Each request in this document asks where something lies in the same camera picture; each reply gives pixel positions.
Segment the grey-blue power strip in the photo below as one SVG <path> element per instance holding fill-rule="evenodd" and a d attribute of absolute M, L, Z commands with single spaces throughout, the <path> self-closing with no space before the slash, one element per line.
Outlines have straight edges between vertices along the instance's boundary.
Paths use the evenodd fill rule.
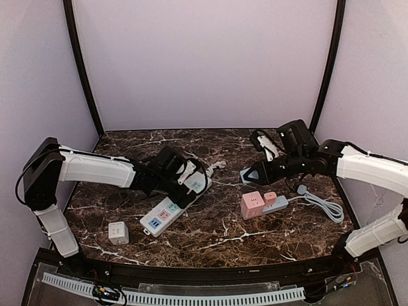
<path fill-rule="evenodd" d="M 285 209 L 288 206 L 288 204 L 289 202 L 285 196 L 278 196 L 276 198 L 275 203 L 272 206 L 269 207 L 264 206 L 262 215 L 270 214 L 272 212 Z"/>

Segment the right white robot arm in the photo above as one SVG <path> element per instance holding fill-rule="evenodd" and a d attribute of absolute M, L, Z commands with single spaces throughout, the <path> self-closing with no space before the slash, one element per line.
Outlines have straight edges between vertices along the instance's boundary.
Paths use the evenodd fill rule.
<path fill-rule="evenodd" d="M 266 186 L 294 175 L 326 175 L 366 182 L 404 197 L 385 216 L 343 235 L 336 253 L 357 258 L 407 235 L 407 162 L 364 151 L 351 142 L 318 143 L 301 119 L 282 125 L 277 134 L 281 146 L 260 129 L 252 132 L 252 144 L 266 157 L 243 172 L 244 181 Z"/>

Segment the large pink cube socket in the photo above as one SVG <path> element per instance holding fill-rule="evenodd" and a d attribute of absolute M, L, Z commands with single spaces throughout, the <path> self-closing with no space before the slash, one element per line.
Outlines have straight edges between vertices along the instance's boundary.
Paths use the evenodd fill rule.
<path fill-rule="evenodd" d="M 240 208 L 245 220 L 261 216 L 264 206 L 265 202 L 259 191 L 242 195 Z"/>

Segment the small pink plug adapter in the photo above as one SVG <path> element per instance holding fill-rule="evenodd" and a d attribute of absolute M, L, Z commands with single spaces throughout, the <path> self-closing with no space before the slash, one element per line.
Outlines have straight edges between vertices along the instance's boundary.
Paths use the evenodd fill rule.
<path fill-rule="evenodd" d="M 277 198 L 277 194 L 275 192 L 267 192 L 263 195 L 263 200 L 265 202 L 265 206 L 269 207 L 272 206 Z"/>

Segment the white multicolour power strip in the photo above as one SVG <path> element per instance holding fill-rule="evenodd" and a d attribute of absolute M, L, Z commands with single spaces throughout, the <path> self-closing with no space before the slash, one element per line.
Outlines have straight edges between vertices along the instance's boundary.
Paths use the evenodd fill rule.
<path fill-rule="evenodd" d="M 143 232 L 157 238 L 172 223 L 174 223 L 199 197 L 212 185 L 211 176 L 216 168 L 226 167 L 226 161 L 218 161 L 205 168 L 203 172 L 194 169 L 192 162 L 188 162 L 187 170 L 181 174 L 182 187 L 187 188 L 187 194 L 181 200 L 174 202 L 169 196 L 157 204 L 148 214 L 140 219 Z"/>

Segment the small blue plug adapter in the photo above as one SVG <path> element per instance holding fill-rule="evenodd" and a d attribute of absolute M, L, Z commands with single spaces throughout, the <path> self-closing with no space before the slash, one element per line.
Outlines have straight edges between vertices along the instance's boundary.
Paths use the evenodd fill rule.
<path fill-rule="evenodd" d="M 240 178 L 243 184 L 250 184 L 259 179 L 259 174 L 256 170 L 246 168 L 240 171 Z"/>

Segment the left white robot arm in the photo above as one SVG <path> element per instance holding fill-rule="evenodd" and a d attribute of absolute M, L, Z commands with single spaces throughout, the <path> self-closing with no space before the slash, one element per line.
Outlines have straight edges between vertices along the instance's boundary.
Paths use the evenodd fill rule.
<path fill-rule="evenodd" d="M 23 167 L 15 194 L 35 214 L 64 258 L 80 252 L 57 205 L 58 184 L 71 181 L 142 191 L 147 196 L 160 190 L 180 208 L 195 202 L 210 185 L 210 177 L 197 159 L 184 158 L 171 147 L 137 160 L 74 150 L 60 145 L 56 138 L 46 138 Z"/>

